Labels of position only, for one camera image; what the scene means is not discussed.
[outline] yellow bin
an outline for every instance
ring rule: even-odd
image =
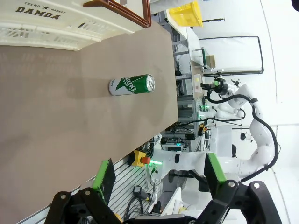
[[[170,16],[182,27],[203,27],[197,1],[169,10]]]

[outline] wire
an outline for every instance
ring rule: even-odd
[[[221,101],[220,103],[224,103],[224,102],[227,102],[229,101],[230,99],[229,98],[226,98],[226,99],[223,99],[223,100],[218,100],[218,101],[215,101],[215,100],[212,100],[213,102],[211,103],[214,103],[214,104],[218,104],[217,102]],[[224,123],[228,123],[228,124],[232,124],[232,125],[238,125],[238,126],[242,126],[242,125],[239,125],[239,124],[235,124],[235,123],[229,123],[230,121],[238,121],[238,120],[243,120],[245,117],[246,117],[246,112],[243,110],[243,109],[239,109],[240,111],[242,111],[244,113],[244,116],[241,117],[241,118],[238,118],[238,119],[228,119],[228,120],[219,120],[217,118],[206,118],[204,120],[194,120],[194,121],[190,121],[188,123],[185,123],[185,124],[179,124],[178,126],[182,126],[182,125],[188,125],[188,124],[191,124],[191,123],[195,123],[195,122],[207,122],[208,120],[215,120],[215,121],[219,121],[219,122],[224,122]]]
[[[186,127],[184,127],[184,126],[181,126],[181,128],[186,129],[186,130],[188,130],[189,132],[194,133],[194,131],[191,131],[189,128],[186,128]]]
[[[225,99],[225,98],[223,98],[220,94],[218,94],[218,96],[219,96],[221,99]]]
[[[135,200],[138,200],[138,201],[139,201],[139,204],[140,204],[140,213],[141,213],[141,214],[144,214],[144,211],[143,211],[143,203],[142,203],[141,199],[138,198],[138,197],[133,197],[133,198],[129,201],[128,205],[127,205],[124,220],[128,220],[128,219],[129,219],[129,210],[130,210],[130,206],[131,206],[131,204],[133,203],[133,201],[135,201]]]
[[[212,99],[210,98],[210,95],[211,95],[211,92],[208,91],[208,93],[207,93],[207,99],[208,99],[208,101],[210,101],[210,102],[213,103],[213,104],[221,104],[221,103],[225,103],[225,102],[227,102],[227,101],[229,101],[229,100],[231,100],[231,99],[234,99],[234,98],[243,98],[243,99],[247,100],[249,103],[254,103],[254,102],[252,102],[251,99],[249,99],[248,97],[246,97],[246,96],[244,96],[244,95],[242,95],[242,94],[236,94],[236,95],[230,96],[230,97],[228,97],[228,98],[226,98],[226,99],[223,99],[223,100],[212,100]],[[273,167],[274,164],[276,163],[276,161],[277,161],[277,159],[278,159],[278,154],[279,154],[279,152],[278,152],[278,143],[277,143],[277,139],[276,139],[276,136],[275,136],[274,131],[272,130],[272,128],[271,128],[266,122],[264,122],[262,119],[260,119],[260,118],[256,115],[256,108],[255,108],[254,105],[252,106],[252,116],[253,116],[253,118],[254,118],[255,120],[257,120],[258,122],[260,122],[262,125],[264,125],[264,126],[270,131],[271,136],[272,136],[272,138],[273,138],[273,142],[274,142],[274,152],[275,152],[275,154],[274,154],[274,158],[273,158],[273,160],[270,162],[270,164],[267,164],[267,165],[265,165],[263,168],[259,169],[258,171],[256,171],[256,172],[254,172],[254,173],[248,175],[247,177],[244,177],[243,179],[241,179],[241,182],[248,181],[248,180],[250,180],[251,178],[253,178],[253,177],[259,175],[261,172],[263,172],[263,171],[265,171],[265,170],[269,170],[269,168]]]

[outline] red button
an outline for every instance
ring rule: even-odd
[[[150,164],[150,157],[142,157],[141,162],[144,164]]]

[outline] can lid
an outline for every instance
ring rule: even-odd
[[[153,92],[155,90],[155,80],[152,75],[148,75],[146,78],[146,88],[149,92]]]
[[[150,157],[142,157],[141,162],[143,164],[150,164]]]

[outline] green and white can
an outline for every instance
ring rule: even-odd
[[[152,75],[132,76],[111,80],[109,91],[113,96],[153,92],[155,80]]]

